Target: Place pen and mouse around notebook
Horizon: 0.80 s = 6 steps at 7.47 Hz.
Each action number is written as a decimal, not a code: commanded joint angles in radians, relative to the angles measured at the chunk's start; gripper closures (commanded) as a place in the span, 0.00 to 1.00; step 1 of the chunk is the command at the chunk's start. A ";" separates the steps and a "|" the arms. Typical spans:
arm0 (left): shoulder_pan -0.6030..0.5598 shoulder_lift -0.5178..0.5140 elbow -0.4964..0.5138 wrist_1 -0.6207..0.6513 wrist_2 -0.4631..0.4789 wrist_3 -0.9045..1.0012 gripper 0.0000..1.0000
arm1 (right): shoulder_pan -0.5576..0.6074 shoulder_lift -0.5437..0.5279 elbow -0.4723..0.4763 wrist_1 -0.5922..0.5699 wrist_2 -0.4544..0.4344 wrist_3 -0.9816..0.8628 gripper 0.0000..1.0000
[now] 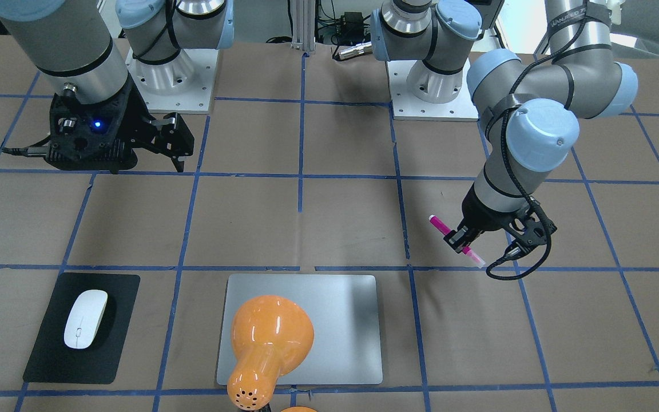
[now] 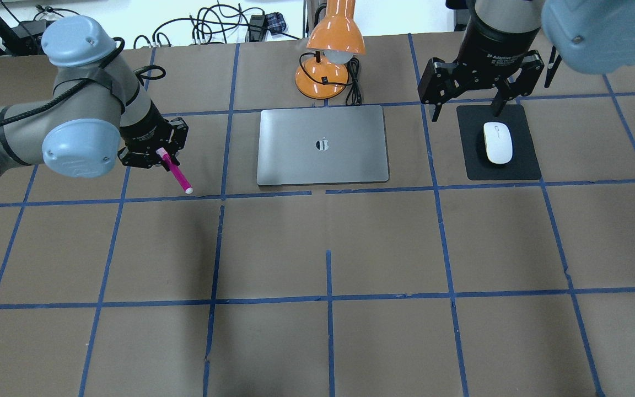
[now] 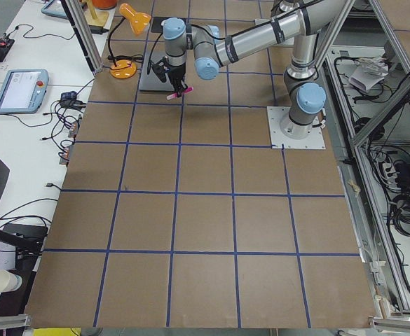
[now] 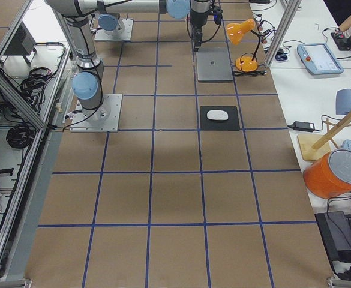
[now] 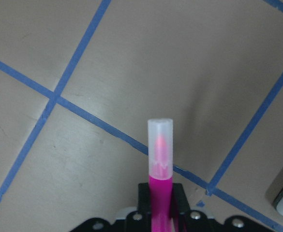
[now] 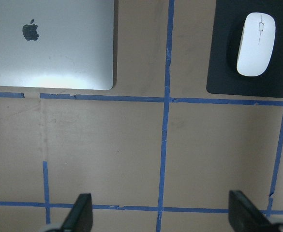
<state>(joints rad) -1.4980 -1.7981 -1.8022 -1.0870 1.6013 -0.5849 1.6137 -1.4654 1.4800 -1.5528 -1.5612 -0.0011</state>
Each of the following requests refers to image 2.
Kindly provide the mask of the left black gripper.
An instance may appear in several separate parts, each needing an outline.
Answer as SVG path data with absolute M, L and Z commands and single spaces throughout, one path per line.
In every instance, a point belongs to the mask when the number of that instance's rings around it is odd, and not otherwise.
M 163 147 L 172 163 L 179 166 L 178 155 L 186 145 L 187 133 L 189 126 L 184 119 L 166 120 L 151 103 L 141 121 L 121 128 L 125 146 L 118 151 L 118 159 L 128 168 L 159 167 L 162 159 L 155 151 Z

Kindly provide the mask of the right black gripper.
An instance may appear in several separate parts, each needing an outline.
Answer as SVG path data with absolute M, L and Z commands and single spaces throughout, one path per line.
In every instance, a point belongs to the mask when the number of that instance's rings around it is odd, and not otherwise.
M 544 68 L 531 49 L 540 31 L 540 11 L 471 11 L 456 59 L 431 58 L 421 75 L 418 95 L 436 122 L 444 103 L 469 90 L 497 88 L 492 116 L 516 97 L 527 97 Z

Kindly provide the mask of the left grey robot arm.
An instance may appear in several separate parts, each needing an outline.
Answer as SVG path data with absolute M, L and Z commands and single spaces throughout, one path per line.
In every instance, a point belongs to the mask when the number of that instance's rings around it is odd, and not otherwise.
M 83 15 L 51 24 L 42 48 L 57 68 L 53 97 L 0 106 L 0 177 L 44 164 L 68 178 L 98 178 L 121 163 L 162 167 L 192 192 L 178 160 L 187 123 L 166 120 L 144 90 L 154 66 L 131 69 L 121 55 L 124 41 Z

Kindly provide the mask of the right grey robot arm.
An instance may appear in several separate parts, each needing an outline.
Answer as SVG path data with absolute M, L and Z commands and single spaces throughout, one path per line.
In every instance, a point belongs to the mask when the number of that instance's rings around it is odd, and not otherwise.
M 492 113 L 526 97 L 561 63 L 583 74 L 635 65 L 635 1 L 449 1 L 469 22 L 454 61 L 433 57 L 418 84 L 423 105 L 437 121 L 447 101 L 472 90 L 496 88 Z

